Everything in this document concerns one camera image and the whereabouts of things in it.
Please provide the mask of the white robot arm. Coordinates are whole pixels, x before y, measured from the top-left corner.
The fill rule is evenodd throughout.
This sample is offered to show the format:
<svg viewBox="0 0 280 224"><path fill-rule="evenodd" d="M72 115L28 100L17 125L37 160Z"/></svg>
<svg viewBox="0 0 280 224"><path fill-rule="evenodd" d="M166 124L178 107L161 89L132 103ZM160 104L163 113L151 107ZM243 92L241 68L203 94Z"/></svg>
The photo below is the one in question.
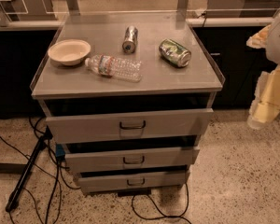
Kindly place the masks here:
<svg viewBox="0 0 280 224"><path fill-rule="evenodd" d="M247 124L259 130L272 123L280 113L280 11L271 24L250 36L246 44L250 48L265 49L267 59L277 64L271 73L260 74L249 109Z"/></svg>

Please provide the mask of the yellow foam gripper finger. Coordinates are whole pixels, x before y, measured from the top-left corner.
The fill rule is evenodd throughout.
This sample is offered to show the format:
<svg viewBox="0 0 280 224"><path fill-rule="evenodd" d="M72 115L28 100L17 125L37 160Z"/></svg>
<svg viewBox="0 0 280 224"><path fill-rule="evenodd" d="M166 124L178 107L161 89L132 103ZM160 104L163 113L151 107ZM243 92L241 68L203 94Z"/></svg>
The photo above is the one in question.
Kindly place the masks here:
<svg viewBox="0 0 280 224"><path fill-rule="evenodd" d="M250 109L247 124L260 130L272 123L280 113L280 65L271 73L262 72L255 89L255 99Z"/></svg>

